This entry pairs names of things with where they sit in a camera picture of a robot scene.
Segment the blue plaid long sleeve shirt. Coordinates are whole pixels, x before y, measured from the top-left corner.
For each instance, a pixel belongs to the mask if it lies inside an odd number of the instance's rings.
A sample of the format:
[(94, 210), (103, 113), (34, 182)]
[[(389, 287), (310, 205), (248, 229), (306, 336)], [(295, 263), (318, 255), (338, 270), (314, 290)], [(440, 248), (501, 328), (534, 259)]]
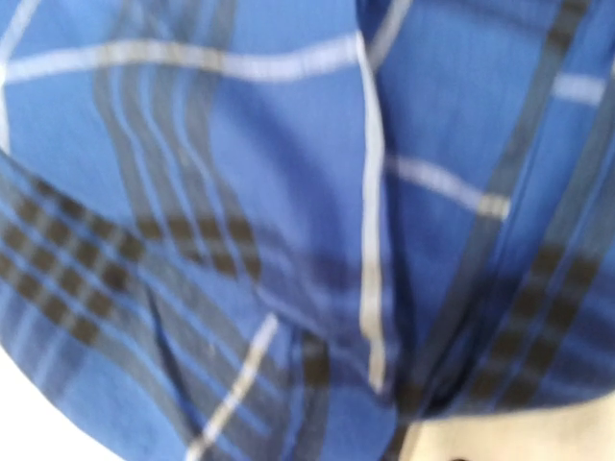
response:
[(613, 3), (3, 2), (1, 347), (129, 460), (611, 393)]

